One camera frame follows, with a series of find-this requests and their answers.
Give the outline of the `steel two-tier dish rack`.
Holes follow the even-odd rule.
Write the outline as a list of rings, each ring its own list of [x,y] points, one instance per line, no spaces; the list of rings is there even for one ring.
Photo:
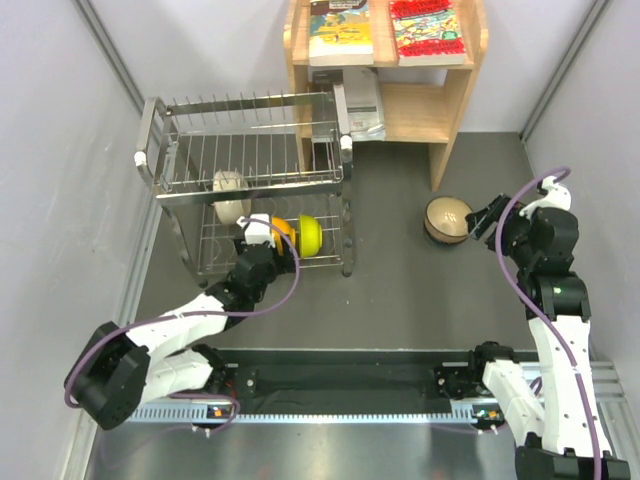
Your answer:
[[[209,285],[236,260],[241,230],[221,224],[212,205],[231,196],[250,199],[251,213],[275,215],[293,227],[301,215],[315,217],[323,246],[303,266],[338,265],[344,276],[352,274],[353,141],[342,86],[183,103],[151,97],[134,163],[197,285]],[[248,187],[215,193],[220,170],[238,171]]]

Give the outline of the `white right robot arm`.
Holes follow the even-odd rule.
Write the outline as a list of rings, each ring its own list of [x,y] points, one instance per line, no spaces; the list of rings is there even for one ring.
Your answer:
[[[527,213],[524,204],[500,195],[466,222],[472,238],[486,235],[498,259],[517,266],[507,279],[525,306],[538,356],[540,395],[515,352],[494,342],[475,349],[466,372],[469,388],[492,394],[504,414],[516,445],[517,478],[630,478],[629,463],[613,453],[597,412],[588,290],[572,270],[577,218],[557,206]]]

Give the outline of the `cream ceramic bowl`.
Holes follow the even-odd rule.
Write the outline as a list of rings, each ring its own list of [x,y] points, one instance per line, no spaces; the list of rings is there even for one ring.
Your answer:
[[[238,192],[247,187],[247,180],[238,171],[220,170],[214,175],[213,191],[215,193]],[[217,219],[223,225],[235,225],[240,217],[248,216],[252,209],[250,199],[234,196],[216,200],[212,205]]]

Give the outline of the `lime green bowl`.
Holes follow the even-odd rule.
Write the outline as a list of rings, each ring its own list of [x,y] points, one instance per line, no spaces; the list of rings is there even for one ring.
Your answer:
[[[302,258],[317,255],[323,246],[323,230],[319,221],[312,216],[299,217],[298,248]]]

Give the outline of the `dark blue bowl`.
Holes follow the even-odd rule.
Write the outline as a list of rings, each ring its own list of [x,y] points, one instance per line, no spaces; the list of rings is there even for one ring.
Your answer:
[[[423,226],[423,231],[425,236],[431,240],[432,242],[434,242],[437,245],[441,245],[441,246],[456,246],[456,245],[460,245],[463,242],[465,242],[468,237],[463,235],[463,236],[450,236],[450,235],[446,235],[443,234],[442,232],[438,231],[438,230],[430,230],[426,225]]]

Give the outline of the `orange bowl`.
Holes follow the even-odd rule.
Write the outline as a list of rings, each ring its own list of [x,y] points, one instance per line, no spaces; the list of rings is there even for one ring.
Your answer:
[[[282,239],[282,236],[288,237],[293,246],[296,246],[296,231],[286,220],[277,216],[271,217],[271,223],[276,227],[276,229],[271,230],[276,250],[278,254],[282,256],[288,247],[287,242]]]

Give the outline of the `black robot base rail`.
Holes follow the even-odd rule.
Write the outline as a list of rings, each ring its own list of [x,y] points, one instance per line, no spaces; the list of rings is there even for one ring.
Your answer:
[[[480,354],[463,350],[211,349],[204,390],[229,394],[242,413],[448,413],[453,400],[489,395]]]

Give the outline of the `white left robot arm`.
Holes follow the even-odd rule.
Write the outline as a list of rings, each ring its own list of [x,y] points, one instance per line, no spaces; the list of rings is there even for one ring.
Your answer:
[[[126,327],[99,326],[64,380],[65,403],[112,430],[148,402],[185,391],[220,394],[224,363],[200,340],[261,315],[257,304],[284,274],[300,274],[295,246],[249,245],[223,280],[183,306]]]

